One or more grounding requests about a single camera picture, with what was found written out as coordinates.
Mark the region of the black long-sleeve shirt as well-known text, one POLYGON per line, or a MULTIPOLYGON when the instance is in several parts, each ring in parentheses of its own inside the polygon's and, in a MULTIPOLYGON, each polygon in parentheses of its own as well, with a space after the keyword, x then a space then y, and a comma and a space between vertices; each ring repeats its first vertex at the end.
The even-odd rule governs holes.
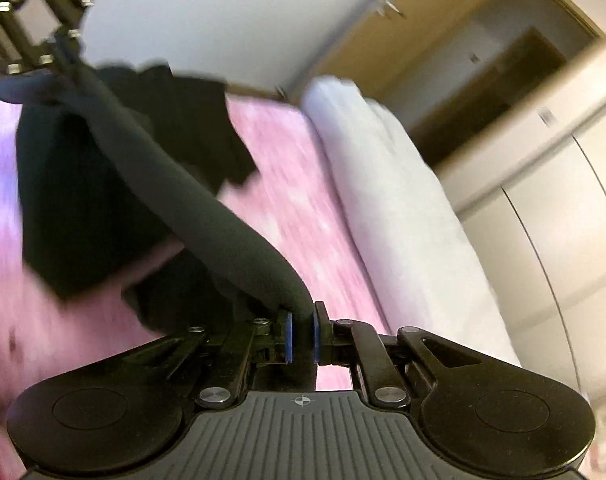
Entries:
POLYGON ((312 325, 292 266, 217 198, 256 169, 214 81, 166 67, 81 68, 0 80, 18 104, 22 257, 63 300, 88 294, 169 238, 180 251, 124 288, 149 330, 225 326, 286 311, 312 325))

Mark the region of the white striped duvet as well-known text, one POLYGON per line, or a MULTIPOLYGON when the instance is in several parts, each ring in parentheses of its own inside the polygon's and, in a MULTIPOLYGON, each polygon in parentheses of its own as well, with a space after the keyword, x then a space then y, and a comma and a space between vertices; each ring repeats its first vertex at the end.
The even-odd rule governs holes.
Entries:
POLYGON ((478 255, 400 121, 335 76, 314 79, 301 108, 388 328, 416 326, 518 364, 478 255))

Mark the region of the pink floral bed sheet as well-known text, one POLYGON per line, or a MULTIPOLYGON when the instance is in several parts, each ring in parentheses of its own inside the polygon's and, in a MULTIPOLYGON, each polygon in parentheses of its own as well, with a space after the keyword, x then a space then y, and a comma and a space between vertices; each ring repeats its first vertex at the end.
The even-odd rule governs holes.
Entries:
MULTIPOLYGON (((357 255, 315 130, 296 108, 230 96, 228 112, 258 171, 222 201, 294 266, 332 318, 388 326, 357 255)), ((0 101, 0 479, 24 471, 4 428, 12 400, 41 379, 153 337, 125 304, 123 288, 176 252, 168 242, 117 278, 62 301, 24 266, 15 131, 21 110, 0 101)))

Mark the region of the white wardrobe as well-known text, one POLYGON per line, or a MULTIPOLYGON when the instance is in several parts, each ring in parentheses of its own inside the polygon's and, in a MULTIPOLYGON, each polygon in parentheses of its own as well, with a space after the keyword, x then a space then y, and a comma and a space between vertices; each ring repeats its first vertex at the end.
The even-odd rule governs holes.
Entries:
POLYGON ((606 40, 436 172, 522 365, 606 396, 606 40))

